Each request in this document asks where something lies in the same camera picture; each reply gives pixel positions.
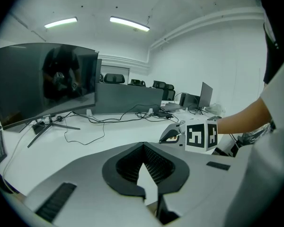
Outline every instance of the cubicle partition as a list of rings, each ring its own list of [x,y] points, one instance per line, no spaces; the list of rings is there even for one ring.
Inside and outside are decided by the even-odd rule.
[[[122,114],[147,112],[150,108],[159,110],[163,90],[148,87],[135,87],[119,84],[96,84],[96,105],[91,107],[93,114]],[[86,114],[86,109],[77,110]]]

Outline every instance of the desk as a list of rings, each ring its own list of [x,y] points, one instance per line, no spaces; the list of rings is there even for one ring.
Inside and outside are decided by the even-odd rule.
[[[103,120],[120,118],[120,116],[121,114],[97,115],[96,118]],[[205,116],[182,112],[177,113],[176,116],[179,120],[207,119],[211,114]],[[137,116],[135,114],[126,114],[123,116],[122,121],[130,119],[137,119]],[[66,134],[68,141],[77,140],[88,143],[103,135],[102,123],[91,124],[86,118],[79,116],[67,117],[66,122],[69,126],[81,128],[79,131],[68,129]],[[11,158],[17,142],[26,132],[5,175],[5,179],[23,195],[28,195],[43,180],[80,157],[139,141],[158,142],[163,131],[171,123],[173,122],[169,120],[149,122],[145,119],[106,123],[104,127],[105,137],[86,146],[77,142],[66,142],[64,138],[66,130],[59,127],[49,128],[30,148],[27,148],[27,145],[35,137],[31,126],[26,127],[21,133],[4,131],[3,142],[8,156],[0,163],[0,174],[3,174],[3,170]]]

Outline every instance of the fluorescent light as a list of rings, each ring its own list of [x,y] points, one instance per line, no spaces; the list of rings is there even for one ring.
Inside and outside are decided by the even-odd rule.
[[[24,47],[24,46],[19,46],[19,45],[11,45],[10,47],[26,49],[26,47]]]
[[[54,26],[57,26],[57,25],[69,24],[69,23],[73,23],[73,22],[77,22],[76,17],[60,20],[60,21],[57,21],[57,22],[53,22],[51,24],[44,25],[44,27],[45,28],[51,28],[51,27],[54,27]]]
[[[139,24],[139,23],[136,23],[136,22],[133,22],[133,21],[130,21],[128,19],[124,19],[124,18],[120,18],[120,17],[110,17],[110,21],[111,22],[114,22],[114,23],[119,23],[119,24],[123,24],[123,25],[128,25],[128,26],[131,26],[131,27],[134,27],[134,28],[138,28],[140,30],[144,30],[144,31],[149,31],[149,27],[145,26],[145,25],[142,25],[142,24]]]

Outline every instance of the monitor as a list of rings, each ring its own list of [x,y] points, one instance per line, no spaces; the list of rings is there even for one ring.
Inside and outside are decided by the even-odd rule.
[[[208,107],[212,99],[213,89],[203,82],[200,95],[199,108]]]
[[[98,52],[67,44],[0,48],[0,122],[8,129],[95,105]]]

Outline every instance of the black office chair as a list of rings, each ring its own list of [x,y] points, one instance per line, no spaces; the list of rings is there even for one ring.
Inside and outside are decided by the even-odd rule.
[[[175,99],[175,87],[171,84],[166,84],[166,88],[168,90],[167,100],[168,101],[174,101]]]
[[[167,101],[169,92],[168,92],[167,84],[164,81],[153,81],[152,87],[163,89],[162,100]]]
[[[164,90],[166,88],[166,83],[163,81],[153,81],[152,87]]]
[[[125,83],[125,78],[122,74],[108,73],[104,76],[104,82],[110,84],[122,84]]]
[[[140,81],[140,80],[137,80],[137,79],[132,79],[131,83],[129,83],[128,85],[130,85],[130,86],[146,87],[144,81]]]

